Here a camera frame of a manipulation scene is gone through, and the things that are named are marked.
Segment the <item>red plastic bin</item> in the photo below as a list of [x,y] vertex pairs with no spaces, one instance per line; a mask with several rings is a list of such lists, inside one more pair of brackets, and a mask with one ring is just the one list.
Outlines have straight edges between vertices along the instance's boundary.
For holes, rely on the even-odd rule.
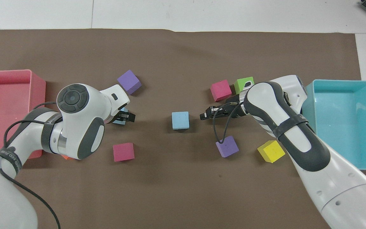
[[[31,70],[0,71],[0,148],[6,129],[22,120],[36,105],[45,102],[46,82]],[[8,137],[16,131],[16,125]],[[42,155],[34,151],[29,158]]]

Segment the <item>foam cube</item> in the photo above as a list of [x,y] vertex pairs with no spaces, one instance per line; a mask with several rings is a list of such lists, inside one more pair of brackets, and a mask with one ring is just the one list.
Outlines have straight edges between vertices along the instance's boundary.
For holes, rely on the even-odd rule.
[[63,158],[65,158],[66,160],[74,160],[74,158],[66,156],[66,155],[61,155]]
[[133,143],[124,143],[112,146],[114,152],[114,161],[126,161],[135,158],[133,152]]
[[172,112],[172,128],[173,129],[189,129],[189,112]]
[[212,84],[210,90],[215,102],[225,100],[232,95],[231,88],[227,80]]
[[128,94],[134,93],[139,87],[142,86],[141,81],[138,80],[131,70],[128,70],[126,73],[120,76],[118,78],[118,82]]
[[222,144],[219,142],[216,142],[215,144],[217,145],[218,151],[220,151],[222,157],[228,157],[229,155],[233,155],[239,151],[238,146],[232,136],[226,137]]
[[235,88],[235,94],[239,94],[245,87],[245,85],[247,85],[247,87],[249,85],[254,85],[254,77],[247,77],[247,78],[242,78],[242,79],[238,79],[237,81],[235,81],[234,84],[234,88]]
[[[126,109],[125,107],[123,107],[121,110],[122,110],[122,111],[125,111],[125,112],[128,112],[128,109]],[[113,121],[112,123],[120,124],[120,125],[125,125],[125,121],[118,121],[118,120],[115,120],[115,121]]]
[[267,141],[264,145],[258,147],[259,153],[266,162],[273,163],[283,155],[285,152],[276,140]]

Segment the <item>brown paper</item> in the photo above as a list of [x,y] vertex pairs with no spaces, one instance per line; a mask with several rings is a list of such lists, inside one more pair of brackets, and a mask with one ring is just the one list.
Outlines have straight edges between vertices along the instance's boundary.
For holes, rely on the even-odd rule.
[[[143,85],[127,106],[135,123],[107,125],[96,153],[82,161],[44,153],[17,176],[53,207],[62,228],[329,228],[289,155],[273,164],[259,155],[272,138],[258,123],[233,119],[227,135],[240,151],[222,158],[211,120],[199,114],[221,104],[209,89],[219,80],[360,80],[353,34],[0,31],[0,70],[12,69],[43,78],[47,101],[72,83],[103,90],[128,69]],[[189,112],[190,129],[172,130],[175,111]],[[216,122],[220,134],[225,121]],[[112,145],[125,142],[134,143],[135,159],[114,162]],[[25,195],[39,228],[55,228],[46,207]]]

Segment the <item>light blue cube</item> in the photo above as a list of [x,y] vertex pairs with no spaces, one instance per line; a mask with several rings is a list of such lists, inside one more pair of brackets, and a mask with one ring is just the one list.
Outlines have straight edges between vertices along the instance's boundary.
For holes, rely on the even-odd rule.
[[189,112],[172,112],[173,129],[189,129]]
[[[125,107],[123,107],[121,110],[122,110],[122,111],[124,111],[124,112],[128,112],[128,109],[126,109]],[[120,124],[120,125],[125,125],[125,121],[118,121],[118,120],[115,120],[115,121],[113,121],[112,123]]]

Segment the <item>purple cube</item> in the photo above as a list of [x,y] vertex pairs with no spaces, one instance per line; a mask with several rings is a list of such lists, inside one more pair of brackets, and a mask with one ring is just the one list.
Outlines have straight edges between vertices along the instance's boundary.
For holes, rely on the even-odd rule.
[[138,80],[131,70],[128,70],[126,73],[120,76],[118,78],[118,82],[128,94],[134,93],[139,87],[142,86],[141,81]]
[[238,146],[235,143],[235,140],[232,136],[228,136],[224,139],[224,143],[220,144],[218,142],[215,143],[217,145],[218,150],[222,157],[228,157],[229,155],[233,155],[238,152]]

